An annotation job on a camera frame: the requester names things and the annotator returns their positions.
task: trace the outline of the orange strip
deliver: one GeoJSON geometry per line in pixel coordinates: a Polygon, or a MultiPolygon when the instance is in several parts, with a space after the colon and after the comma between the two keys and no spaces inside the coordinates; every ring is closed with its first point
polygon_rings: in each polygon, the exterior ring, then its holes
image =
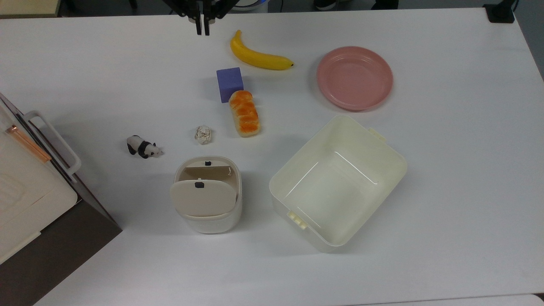
{"type": "Polygon", "coordinates": [[[23,147],[27,148],[37,159],[42,163],[51,160],[51,156],[42,150],[35,142],[32,141],[24,132],[21,132],[15,125],[11,126],[6,132],[15,138],[23,147]]]}

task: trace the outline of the bread loaf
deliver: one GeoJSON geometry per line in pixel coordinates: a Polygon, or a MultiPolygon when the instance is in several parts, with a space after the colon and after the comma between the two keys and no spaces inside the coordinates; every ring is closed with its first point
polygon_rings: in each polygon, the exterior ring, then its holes
{"type": "Polygon", "coordinates": [[[249,91],[235,91],[228,100],[228,104],[231,106],[234,125],[240,136],[248,137],[259,133],[261,124],[253,103],[253,96],[249,91]]]}

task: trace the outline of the small trash can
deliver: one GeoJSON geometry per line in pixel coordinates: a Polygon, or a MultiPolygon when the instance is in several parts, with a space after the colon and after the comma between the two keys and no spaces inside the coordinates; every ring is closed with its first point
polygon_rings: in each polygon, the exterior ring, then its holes
{"type": "Polygon", "coordinates": [[[242,214],[240,171],[221,156],[191,158],[178,168],[170,198],[194,230],[204,234],[228,231],[242,214]]]}

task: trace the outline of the crumpled paper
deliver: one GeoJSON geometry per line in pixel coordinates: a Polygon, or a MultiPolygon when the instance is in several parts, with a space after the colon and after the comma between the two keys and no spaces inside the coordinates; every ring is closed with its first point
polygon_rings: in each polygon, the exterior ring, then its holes
{"type": "Polygon", "coordinates": [[[195,139],[200,144],[207,144],[212,139],[212,129],[207,125],[201,125],[196,128],[195,139]]]}

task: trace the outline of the box handle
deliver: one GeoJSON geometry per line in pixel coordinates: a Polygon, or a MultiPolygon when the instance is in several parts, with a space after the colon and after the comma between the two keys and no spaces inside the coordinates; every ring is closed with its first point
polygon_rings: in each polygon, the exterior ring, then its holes
{"type": "Polygon", "coordinates": [[[287,214],[287,216],[289,217],[289,219],[293,220],[294,223],[296,223],[300,228],[302,228],[303,230],[306,229],[308,227],[308,224],[306,222],[304,222],[302,220],[302,218],[300,218],[299,216],[296,215],[296,213],[294,213],[293,211],[289,211],[289,213],[287,214]]]}
{"type": "Polygon", "coordinates": [[[40,112],[31,111],[23,115],[23,119],[28,122],[30,122],[30,120],[32,120],[35,117],[39,117],[45,123],[45,125],[47,125],[47,127],[59,139],[60,143],[62,143],[62,145],[66,147],[66,149],[68,150],[68,153],[70,153],[70,155],[73,157],[73,159],[75,160],[75,163],[70,168],[65,169],[65,171],[68,175],[74,174],[81,167],[81,160],[79,159],[79,156],[76,155],[76,153],[72,150],[72,148],[68,145],[68,143],[66,143],[66,141],[64,141],[64,139],[60,136],[59,132],[55,130],[55,128],[49,123],[49,121],[45,120],[45,118],[41,115],[40,112]]]}
{"type": "Polygon", "coordinates": [[[374,135],[377,139],[383,141],[383,142],[386,142],[387,140],[385,139],[384,136],[380,135],[378,132],[376,132],[375,129],[373,128],[369,128],[368,131],[370,132],[370,134],[374,135]]]}

